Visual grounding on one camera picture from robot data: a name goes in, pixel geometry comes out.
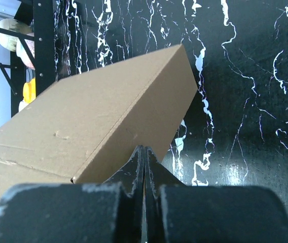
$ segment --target cardboard surface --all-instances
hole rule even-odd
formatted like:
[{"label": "cardboard surface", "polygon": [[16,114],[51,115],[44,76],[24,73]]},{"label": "cardboard surface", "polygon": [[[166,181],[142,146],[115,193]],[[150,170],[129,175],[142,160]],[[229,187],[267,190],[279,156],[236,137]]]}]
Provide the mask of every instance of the cardboard surface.
[{"label": "cardboard surface", "polygon": [[0,128],[0,196],[22,182],[101,183],[137,145],[162,160],[196,91],[181,45],[60,80]]}]

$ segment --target black metal shelf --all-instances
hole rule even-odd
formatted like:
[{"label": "black metal shelf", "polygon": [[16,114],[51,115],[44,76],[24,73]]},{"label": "black metal shelf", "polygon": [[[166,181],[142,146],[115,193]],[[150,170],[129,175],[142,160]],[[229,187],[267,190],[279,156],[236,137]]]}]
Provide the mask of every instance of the black metal shelf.
[{"label": "black metal shelf", "polygon": [[[21,5],[15,16],[29,25],[34,20],[34,36],[0,28],[0,33],[18,37],[22,46],[35,67],[36,95],[42,93],[55,81],[54,61],[54,18],[53,5],[47,0],[20,0]],[[25,40],[34,41],[35,58],[33,57]],[[5,68],[11,69],[11,77]],[[26,68],[16,53],[10,53],[10,65],[0,63],[0,69],[9,83],[11,96],[11,116],[18,112],[20,101],[23,99],[22,89],[26,82]]]}]

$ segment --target cardboard box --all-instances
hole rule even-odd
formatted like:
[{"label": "cardboard box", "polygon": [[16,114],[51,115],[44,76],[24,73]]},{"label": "cardboard box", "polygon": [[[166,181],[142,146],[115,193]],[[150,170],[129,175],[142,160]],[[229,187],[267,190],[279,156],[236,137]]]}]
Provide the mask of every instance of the cardboard box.
[{"label": "cardboard box", "polygon": [[162,160],[196,91],[181,45],[59,81],[0,128],[0,196],[25,182],[101,183],[136,145]]}]

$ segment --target yellow object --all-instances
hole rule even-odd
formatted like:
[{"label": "yellow object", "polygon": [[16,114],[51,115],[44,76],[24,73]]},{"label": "yellow object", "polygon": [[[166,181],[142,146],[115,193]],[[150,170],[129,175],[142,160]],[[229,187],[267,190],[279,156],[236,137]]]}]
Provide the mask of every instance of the yellow object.
[{"label": "yellow object", "polygon": [[23,85],[23,100],[30,104],[36,98],[36,80],[33,78],[30,82]]}]

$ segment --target metal bracket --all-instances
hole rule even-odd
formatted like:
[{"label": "metal bracket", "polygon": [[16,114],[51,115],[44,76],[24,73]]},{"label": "metal bracket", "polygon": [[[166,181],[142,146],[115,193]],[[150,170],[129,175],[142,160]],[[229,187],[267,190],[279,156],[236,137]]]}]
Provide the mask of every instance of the metal bracket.
[{"label": "metal bracket", "polygon": [[13,95],[17,95],[18,94],[17,93],[17,89],[14,86],[14,84],[11,82],[11,79],[10,79],[7,71],[5,70],[5,68],[12,68],[12,66],[0,63],[0,70],[3,73],[4,77],[6,78],[8,84],[9,84],[9,86],[11,88],[11,91],[12,91]]},{"label": "metal bracket", "polygon": [[26,53],[28,55],[28,58],[32,62],[33,66],[35,67],[34,57],[31,54],[31,51],[30,51],[30,49],[29,49],[29,47],[28,47],[28,45],[27,45],[27,43],[25,41],[25,39],[28,39],[30,41],[31,40],[34,41],[34,37],[33,36],[26,35],[26,34],[21,34],[21,33],[18,33],[18,32],[14,32],[14,31],[10,31],[10,30],[7,30],[7,29],[2,29],[2,28],[0,28],[0,33],[18,37],[19,40],[21,41],[21,44],[22,44],[23,48],[25,49],[25,51],[26,51]]}]

